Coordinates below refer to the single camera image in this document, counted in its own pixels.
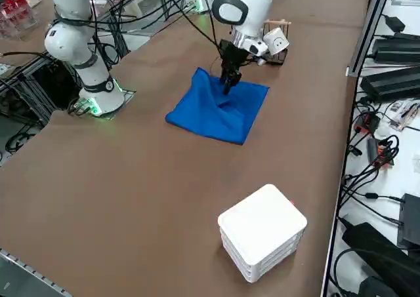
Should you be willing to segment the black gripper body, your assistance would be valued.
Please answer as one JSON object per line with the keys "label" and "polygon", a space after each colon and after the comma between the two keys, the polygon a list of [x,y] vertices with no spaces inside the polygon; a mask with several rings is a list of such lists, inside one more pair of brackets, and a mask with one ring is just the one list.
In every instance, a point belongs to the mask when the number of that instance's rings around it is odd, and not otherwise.
{"label": "black gripper body", "polygon": [[242,64],[247,60],[249,52],[236,47],[232,42],[221,39],[220,52],[222,59],[222,73],[234,73],[239,71]]}

